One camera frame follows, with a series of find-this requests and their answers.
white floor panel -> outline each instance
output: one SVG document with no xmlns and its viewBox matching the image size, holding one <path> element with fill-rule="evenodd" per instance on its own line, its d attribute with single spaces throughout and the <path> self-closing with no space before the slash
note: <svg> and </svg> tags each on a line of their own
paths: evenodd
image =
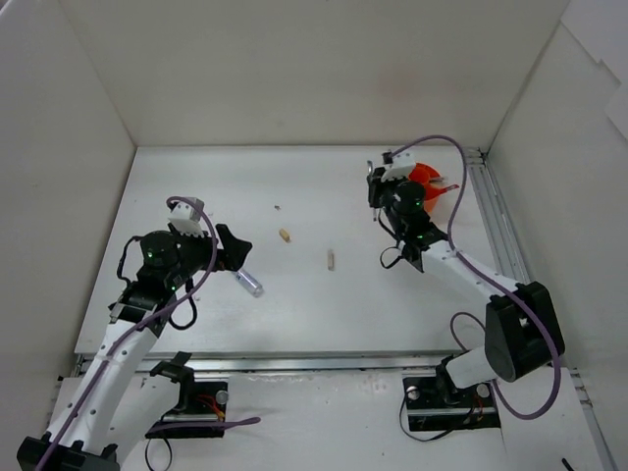
<svg viewBox="0 0 628 471">
<path fill-rule="evenodd" d="M 253 242 L 245 268 L 266 293 L 255 299 L 231 274 L 212 275 L 199 292 L 198 323 L 187 332 L 166 329 L 153 354 L 456 349 L 447 324 L 454 312 L 468 308 L 465 299 L 406 263 L 388 271 L 380 267 L 380 252 L 392 239 L 372 221 L 365 178 L 366 160 L 381 162 L 385 150 L 139 148 L 76 352 L 93 353 L 100 343 L 107 305 L 124 288 L 115 273 L 125 242 L 165 229 L 164 201 L 175 194 L 200 197 L 214 223 L 226 223 L 235 236 Z M 422 147 L 416 156 L 449 183 L 460 183 L 461 163 L 453 148 Z M 442 196 L 433 214 L 442 229 L 456 196 L 457 191 Z M 280 228 L 289 231 L 291 243 L 280 238 Z M 495 266 L 470 182 L 454 233 L 462 248 Z M 334 272 L 327 269 L 329 248 L 336 255 Z M 133 275 L 139 264 L 139 247 L 131 246 L 126 274 Z M 187 305 L 175 314 L 180 322 L 189 315 Z"/>
</svg>

small debris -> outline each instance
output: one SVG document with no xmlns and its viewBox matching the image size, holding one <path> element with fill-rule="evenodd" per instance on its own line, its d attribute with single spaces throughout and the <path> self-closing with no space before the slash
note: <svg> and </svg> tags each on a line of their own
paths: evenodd
<svg viewBox="0 0 628 471">
<path fill-rule="evenodd" d="M 290 242 L 290 233 L 285 229 L 279 229 L 279 235 L 285 242 Z"/>
<path fill-rule="evenodd" d="M 336 268 L 336 257 L 334 256 L 334 251 L 330 248 L 327 251 L 327 269 L 330 272 L 333 272 Z"/>
</svg>

black cable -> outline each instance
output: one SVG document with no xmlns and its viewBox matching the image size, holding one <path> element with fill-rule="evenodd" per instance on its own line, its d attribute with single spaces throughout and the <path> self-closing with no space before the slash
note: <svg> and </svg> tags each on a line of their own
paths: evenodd
<svg viewBox="0 0 628 471">
<path fill-rule="evenodd" d="M 567 461 L 565 458 L 562 458 L 560 462 L 562 463 L 562 465 L 565 467 L 567 471 L 575 471 L 569 464 L 569 461 Z"/>
<path fill-rule="evenodd" d="M 185 292 L 190 292 L 192 291 L 193 288 L 194 288 L 194 280 L 190 278 L 189 280 L 185 282 Z M 192 308 L 192 318 L 184 326 L 180 326 L 179 324 L 177 324 L 175 321 L 173 321 L 172 315 L 170 316 L 170 318 L 168 319 L 168 324 L 170 324 L 173 327 L 173 329 L 176 329 L 178 331 L 186 331 L 187 329 L 192 327 L 194 324 L 196 324 L 196 319 L 198 319 L 198 310 L 196 309 L 196 303 L 194 302 L 194 299 L 192 299 L 191 297 L 189 299 L 189 307 Z"/>
<path fill-rule="evenodd" d="M 140 240 L 142 240 L 142 237 L 140 235 L 134 235 L 133 237 L 131 237 L 127 241 L 127 243 L 125 243 L 125 248 L 122 251 L 122 257 L 120 257 L 120 261 L 118 262 L 116 277 L 118 277 L 118 280 L 122 280 L 123 282 L 125 282 L 127 284 L 127 288 L 131 285 L 131 280 L 129 280 L 122 274 L 123 270 L 125 269 L 125 262 L 127 261 L 127 251 L 129 250 L 129 245 L 131 245 L 132 242 L 139 242 Z"/>
<path fill-rule="evenodd" d="M 467 414 L 454 427 L 451 427 L 450 429 L 447 429 L 444 432 L 440 432 L 439 434 L 436 434 L 433 437 L 430 437 L 428 439 L 419 439 L 418 437 L 415 437 L 415 436 L 411 435 L 409 432 L 407 432 L 403 428 L 403 407 L 405 407 L 406 405 L 407 405 L 406 404 L 406 397 L 404 395 L 403 396 L 403 401 L 401 402 L 401 407 L 399 408 L 399 427 L 401 428 L 401 432 L 403 432 L 410 439 L 412 439 L 412 440 L 414 440 L 416 442 L 422 442 L 422 443 L 434 442 L 434 441 L 436 441 L 438 439 L 441 439 L 442 437 L 446 437 L 447 435 L 449 435 L 452 432 L 455 432 L 456 430 L 458 430 L 460 427 L 462 427 L 464 425 L 465 421 L 469 417 L 471 417 L 471 414 L 473 414 L 473 411 L 475 409 L 475 406 L 473 404 L 471 404 L 471 408 L 469 409 L 469 412 L 467 412 Z"/>
<path fill-rule="evenodd" d="M 168 442 L 168 439 L 164 438 L 164 439 L 159 439 L 159 440 L 163 440 L 164 444 L 166 444 L 166 446 L 168 447 L 168 453 L 170 457 L 168 458 L 168 466 L 166 466 L 166 469 L 164 469 L 164 471 L 168 471 L 173 464 L 173 448 L 170 445 L 170 442 Z M 144 461 L 146 461 L 146 466 L 148 467 L 149 471 L 156 471 L 155 468 L 153 468 L 152 465 L 150 464 L 150 461 L 148 460 L 148 447 L 150 446 L 150 443 L 152 441 L 153 439 L 148 439 L 148 442 L 146 443 L 146 447 L 144 448 Z"/>
<path fill-rule="evenodd" d="M 388 265 L 384 264 L 384 254 L 386 252 L 388 252 L 389 250 L 391 250 L 392 248 L 397 248 L 396 245 L 390 246 L 385 248 L 384 250 L 382 250 L 382 253 L 380 253 L 380 265 L 382 265 L 382 268 L 385 268 L 386 270 L 392 268 L 394 265 L 396 265 L 397 263 L 399 263 L 399 261 L 403 260 L 403 257 L 401 255 L 398 255 L 391 263 L 389 263 Z"/>
<path fill-rule="evenodd" d="M 386 231 L 387 233 L 389 233 L 389 235 L 396 240 L 396 235 L 394 235 L 394 232 L 392 229 L 388 228 L 385 224 L 384 221 L 382 221 L 382 210 L 380 209 L 377 213 L 377 222 L 380 223 L 380 226 L 382 226 L 382 229 L 384 231 Z"/>
</svg>

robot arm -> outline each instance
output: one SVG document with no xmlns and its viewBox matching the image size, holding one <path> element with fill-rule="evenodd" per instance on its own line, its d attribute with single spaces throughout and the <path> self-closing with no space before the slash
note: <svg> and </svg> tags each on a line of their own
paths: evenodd
<svg viewBox="0 0 628 471">
<path fill-rule="evenodd" d="M 551 361 L 550 350 L 540 331 L 525 312 L 482 277 L 469 270 L 452 249 L 448 236 L 423 208 L 425 188 L 408 179 L 414 161 L 407 156 L 390 159 L 374 168 L 369 162 L 368 201 L 375 211 L 384 212 L 390 223 L 382 227 L 394 238 L 398 259 L 406 260 L 421 273 L 430 273 L 472 303 L 476 312 L 486 310 L 485 344 L 482 347 L 446 358 L 437 368 L 442 377 L 443 394 L 454 395 L 494 378 L 513 382 Z M 547 328 L 559 354 L 564 341 L 548 290 L 537 282 L 529 285 L 503 277 L 473 260 L 477 271 L 522 299 Z"/>
<path fill-rule="evenodd" d="M 170 207 L 168 231 L 141 238 L 143 264 L 137 280 L 111 307 L 104 339 L 72 401 L 41 439 L 26 438 L 22 443 L 18 461 L 23 470 L 118 470 L 164 413 L 185 408 L 194 375 L 184 366 L 190 355 L 180 352 L 151 371 L 131 409 L 118 410 L 137 365 L 174 311 L 176 291 L 197 272 L 210 269 L 217 247 L 218 241 L 199 225 L 203 202 L 182 200 L 191 204 L 182 201 Z M 225 225 L 216 225 L 216 232 L 223 248 L 216 251 L 213 270 L 239 270 L 252 244 L 235 238 Z M 157 311 L 165 315 L 152 319 Z"/>
</svg>

small wooden block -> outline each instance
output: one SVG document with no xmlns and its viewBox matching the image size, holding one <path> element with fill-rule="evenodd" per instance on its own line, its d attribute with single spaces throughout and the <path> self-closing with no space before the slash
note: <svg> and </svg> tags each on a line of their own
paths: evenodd
<svg viewBox="0 0 628 471">
<path fill-rule="evenodd" d="M 290 242 L 290 234 L 285 229 L 279 229 L 279 235 L 282 237 L 284 241 Z"/>
</svg>

